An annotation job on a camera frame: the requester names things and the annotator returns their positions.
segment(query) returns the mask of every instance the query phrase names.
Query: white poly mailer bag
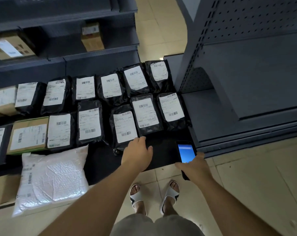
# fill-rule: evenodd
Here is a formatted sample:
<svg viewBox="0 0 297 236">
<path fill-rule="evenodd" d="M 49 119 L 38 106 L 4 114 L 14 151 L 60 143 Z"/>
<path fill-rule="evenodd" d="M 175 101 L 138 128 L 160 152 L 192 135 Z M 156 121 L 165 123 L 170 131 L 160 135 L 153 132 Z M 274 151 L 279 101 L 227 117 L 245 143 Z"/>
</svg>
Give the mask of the white poly mailer bag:
<svg viewBox="0 0 297 236">
<path fill-rule="evenodd" d="M 88 145 L 48 156 L 22 154 L 23 170 L 12 216 L 85 194 L 88 182 L 83 167 L 87 154 Z"/>
</svg>

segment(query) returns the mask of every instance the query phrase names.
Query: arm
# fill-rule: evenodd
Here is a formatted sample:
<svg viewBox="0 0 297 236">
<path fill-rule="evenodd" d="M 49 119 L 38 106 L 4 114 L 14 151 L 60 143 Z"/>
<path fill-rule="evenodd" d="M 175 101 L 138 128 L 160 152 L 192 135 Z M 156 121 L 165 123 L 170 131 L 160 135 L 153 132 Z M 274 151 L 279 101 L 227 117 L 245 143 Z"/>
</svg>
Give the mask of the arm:
<svg viewBox="0 0 297 236">
<path fill-rule="evenodd" d="M 135 138 L 125 148 L 121 166 L 75 201 L 40 236 L 110 235 L 128 190 L 150 164 L 153 147 L 145 137 Z"/>
<path fill-rule="evenodd" d="M 212 177 L 204 153 L 189 163 L 176 163 L 202 191 L 224 236 L 280 236 L 271 226 L 239 202 Z"/>
</svg>

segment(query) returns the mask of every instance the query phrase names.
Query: black package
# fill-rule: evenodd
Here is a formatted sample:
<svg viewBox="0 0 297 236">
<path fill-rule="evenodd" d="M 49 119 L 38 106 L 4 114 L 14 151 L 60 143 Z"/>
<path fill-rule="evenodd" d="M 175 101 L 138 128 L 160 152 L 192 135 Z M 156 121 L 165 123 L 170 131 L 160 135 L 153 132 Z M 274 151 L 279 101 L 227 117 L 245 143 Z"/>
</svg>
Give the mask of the black package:
<svg viewBox="0 0 297 236">
<path fill-rule="evenodd" d="M 65 112 L 71 105 L 69 96 L 71 82 L 68 76 L 53 79 L 48 82 L 41 115 Z"/>
<path fill-rule="evenodd" d="M 138 137 L 130 104 L 113 108 L 109 123 L 113 135 L 115 154 L 122 152 L 128 146 L 129 141 Z"/>
<path fill-rule="evenodd" d="M 123 79 L 126 84 L 128 97 L 133 97 L 140 94 L 150 93 L 150 87 L 147 84 L 143 64 L 138 63 L 123 68 Z"/>
<path fill-rule="evenodd" d="M 22 115 L 39 115 L 46 95 L 47 84 L 42 82 L 19 84 L 15 108 Z"/>
<path fill-rule="evenodd" d="M 146 61 L 144 64 L 154 93 L 174 91 L 167 60 Z"/>
<path fill-rule="evenodd" d="M 140 137 L 164 129 L 152 94 L 132 97 L 130 103 L 134 110 L 135 123 Z"/>
<path fill-rule="evenodd" d="M 77 105 L 78 146 L 105 141 L 102 103 L 99 100 L 82 101 Z"/>
<path fill-rule="evenodd" d="M 5 164 L 7 148 L 10 141 L 12 124 L 0 127 L 0 165 Z"/>
<path fill-rule="evenodd" d="M 49 116 L 47 148 L 56 152 L 76 146 L 76 112 Z"/>
<path fill-rule="evenodd" d="M 95 78 L 94 76 L 77 76 L 72 78 L 72 102 L 82 100 L 95 100 Z"/>
<path fill-rule="evenodd" d="M 182 102 L 176 93 L 161 93 L 157 95 L 157 102 L 168 131 L 186 127 Z"/>
<path fill-rule="evenodd" d="M 120 72 L 96 77 L 97 94 L 111 107 L 119 106 L 128 101 L 127 92 L 121 83 L 121 79 Z"/>
</svg>

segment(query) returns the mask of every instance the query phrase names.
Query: person's right arm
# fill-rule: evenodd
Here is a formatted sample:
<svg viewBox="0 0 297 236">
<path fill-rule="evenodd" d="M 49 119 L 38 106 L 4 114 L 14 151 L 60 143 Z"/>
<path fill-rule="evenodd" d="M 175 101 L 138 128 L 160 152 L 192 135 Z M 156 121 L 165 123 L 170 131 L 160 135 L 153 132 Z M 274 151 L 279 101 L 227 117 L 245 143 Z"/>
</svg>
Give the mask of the person's right arm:
<svg viewBox="0 0 297 236">
<path fill-rule="evenodd" d="M 176 167 L 202 191 L 223 236 L 280 236 L 213 179 L 204 153 Z"/>
</svg>

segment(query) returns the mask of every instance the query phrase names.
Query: smartphone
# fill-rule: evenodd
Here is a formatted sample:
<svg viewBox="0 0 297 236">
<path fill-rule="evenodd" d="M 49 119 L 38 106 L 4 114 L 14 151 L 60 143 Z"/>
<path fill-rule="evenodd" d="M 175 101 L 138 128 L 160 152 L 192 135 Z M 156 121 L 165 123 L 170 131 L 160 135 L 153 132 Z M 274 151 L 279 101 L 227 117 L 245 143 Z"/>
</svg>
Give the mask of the smartphone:
<svg viewBox="0 0 297 236">
<path fill-rule="evenodd" d="M 192 161 L 196 154 L 197 150 L 192 142 L 189 141 L 176 141 L 178 153 L 180 156 L 180 160 L 182 163 L 188 163 Z M 189 178 L 186 176 L 186 174 L 181 171 L 183 179 L 186 181 L 189 181 Z"/>
</svg>

